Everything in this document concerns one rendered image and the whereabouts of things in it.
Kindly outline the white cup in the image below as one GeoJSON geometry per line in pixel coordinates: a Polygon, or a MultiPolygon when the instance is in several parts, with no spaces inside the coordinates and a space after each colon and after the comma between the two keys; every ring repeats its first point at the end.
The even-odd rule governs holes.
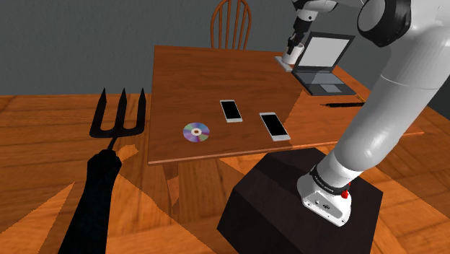
{"type": "Polygon", "coordinates": [[[287,46],[285,52],[283,53],[282,61],[285,64],[294,65],[301,55],[303,49],[304,45],[302,43],[299,43],[297,46],[293,47],[287,46]]]}

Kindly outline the white flat slab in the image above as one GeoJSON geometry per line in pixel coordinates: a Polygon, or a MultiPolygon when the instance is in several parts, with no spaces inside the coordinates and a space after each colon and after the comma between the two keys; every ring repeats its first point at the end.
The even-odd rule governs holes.
{"type": "Polygon", "coordinates": [[[275,56],[274,59],[279,63],[279,65],[285,72],[292,72],[292,66],[284,63],[281,56],[275,56]]]}

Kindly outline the grey open laptop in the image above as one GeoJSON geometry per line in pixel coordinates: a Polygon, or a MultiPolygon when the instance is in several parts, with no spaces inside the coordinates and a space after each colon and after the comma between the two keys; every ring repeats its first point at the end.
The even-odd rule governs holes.
{"type": "Polygon", "coordinates": [[[355,35],[310,32],[291,73],[311,96],[356,94],[332,72],[354,38],[355,35]]]}

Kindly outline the brown wooden chair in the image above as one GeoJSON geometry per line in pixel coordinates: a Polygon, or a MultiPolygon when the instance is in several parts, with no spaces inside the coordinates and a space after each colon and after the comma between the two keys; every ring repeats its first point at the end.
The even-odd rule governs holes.
{"type": "Polygon", "coordinates": [[[251,26],[252,14],[246,0],[220,0],[211,16],[211,47],[245,50],[251,26]]]}

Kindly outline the black pen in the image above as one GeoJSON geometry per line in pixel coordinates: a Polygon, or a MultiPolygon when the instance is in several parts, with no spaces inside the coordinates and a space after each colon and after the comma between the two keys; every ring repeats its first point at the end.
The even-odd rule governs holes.
{"type": "Polygon", "coordinates": [[[320,105],[328,108],[354,108],[354,107],[362,107],[364,104],[365,104],[364,102],[334,102],[320,105]]]}

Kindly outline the large white smartphone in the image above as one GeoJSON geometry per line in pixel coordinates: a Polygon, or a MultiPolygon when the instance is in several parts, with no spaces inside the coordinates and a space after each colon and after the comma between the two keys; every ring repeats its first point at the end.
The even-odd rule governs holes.
{"type": "Polygon", "coordinates": [[[259,113],[273,141],[288,141],[291,139],[287,130],[274,112],[259,113]]]}

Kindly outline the small white smartphone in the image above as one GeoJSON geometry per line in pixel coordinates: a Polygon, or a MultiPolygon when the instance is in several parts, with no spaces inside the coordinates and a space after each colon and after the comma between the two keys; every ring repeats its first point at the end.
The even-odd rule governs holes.
{"type": "Polygon", "coordinates": [[[220,100],[220,104],[227,123],[242,122],[241,114],[234,100],[220,100]]]}

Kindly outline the brown wooden table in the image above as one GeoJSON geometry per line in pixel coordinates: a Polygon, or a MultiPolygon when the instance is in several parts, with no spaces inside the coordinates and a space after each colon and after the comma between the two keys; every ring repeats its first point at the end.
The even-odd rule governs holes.
{"type": "Polygon", "coordinates": [[[155,47],[148,163],[164,168],[174,213],[180,210],[179,163],[333,145],[358,109],[320,104],[369,96],[366,87],[338,67],[335,75],[356,95],[311,96],[275,56],[267,51],[155,47]],[[234,100],[242,122],[227,123],[220,100],[234,100]],[[290,140],[271,139],[259,115],[269,112],[278,116],[290,140]],[[188,141],[183,128],[189,123],[205,124],[209,137],[188,141]]]}

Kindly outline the shiny compact disc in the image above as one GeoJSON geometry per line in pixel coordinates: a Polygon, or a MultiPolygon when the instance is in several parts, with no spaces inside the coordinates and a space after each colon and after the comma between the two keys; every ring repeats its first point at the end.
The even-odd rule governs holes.
{"type": "Polygon", "coordinates": [[[183,128],[183,136],[194,143],[205,141],[209,135],[210,130],[203,123],[189,123],[183,128]]]}

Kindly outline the dark robot stand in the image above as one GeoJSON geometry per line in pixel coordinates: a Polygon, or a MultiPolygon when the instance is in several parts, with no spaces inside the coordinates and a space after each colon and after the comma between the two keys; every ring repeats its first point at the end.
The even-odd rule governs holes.
{"type": "Polygon", "coordinates": [[[341,227],[301,202],[298,178],[324,157],[315,148],[267,153],[234,186],[217,230],[239,254],[370,254],[382,191],[353,180],[341,227]]]}

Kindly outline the black fork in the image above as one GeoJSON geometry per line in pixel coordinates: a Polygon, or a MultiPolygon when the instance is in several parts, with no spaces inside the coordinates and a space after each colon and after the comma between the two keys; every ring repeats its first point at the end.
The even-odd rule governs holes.
{"type": "Polygon", "coordinates": [[[58,254],[105,254],[106,252],[112,191],[122,166],[113,146],[120,137],[136,136],[144,131],[146,96],[144,92],[141,92],[139,96],[134,128],[124,126],[127,97],[126,93],[122,92],[114,126],[107,131],[101,129],[106,104],[107,96],[103,92],[97,103],[89,135],[93,138],[109,139],[110,143],[106,149],[95,154],[87,162],[87,180],[84,190],[58,254]]]}

